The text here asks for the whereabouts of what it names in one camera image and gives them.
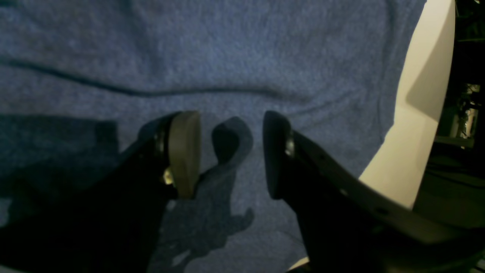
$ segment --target blue towel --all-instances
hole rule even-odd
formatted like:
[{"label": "blue towel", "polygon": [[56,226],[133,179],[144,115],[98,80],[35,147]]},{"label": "blue towel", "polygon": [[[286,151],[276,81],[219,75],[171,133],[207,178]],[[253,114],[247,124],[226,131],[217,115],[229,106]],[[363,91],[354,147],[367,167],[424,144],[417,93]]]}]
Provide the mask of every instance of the blue towel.
[{"label": "blue towel", "polygon": [[264,112],[358,177],[424,2],[1,0],[0,224],[95,183],[144,124],[198,110],[205,174],[167,207],[148,271],[284,272],[306,254],[266,189]]}]

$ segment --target black mechanical part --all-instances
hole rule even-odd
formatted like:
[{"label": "black mechanical part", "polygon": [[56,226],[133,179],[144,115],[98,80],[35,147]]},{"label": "black mechanical part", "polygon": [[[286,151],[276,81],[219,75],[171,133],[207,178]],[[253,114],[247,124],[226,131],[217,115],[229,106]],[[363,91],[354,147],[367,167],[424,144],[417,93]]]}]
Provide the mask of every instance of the black mechanical part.
[{"label": "black mechanical part", "polygon": [[[181,150],[180,142],[192,143]],[[141,273],[157,243],[169,199],[192,198],[198,178],[196,112],[160,121],[156,136],[105,179],[72,200],[0,229],[0,264],[25,272]],[[189,170],[163,180],[170,167]]]},{"label": "black mechanical part", "polygon": [[296,213],[311,272],[465,273],[483,255],[483,229],[441,225],[388,200],[281,114],[267,112],[263,132],[268,190]]}]

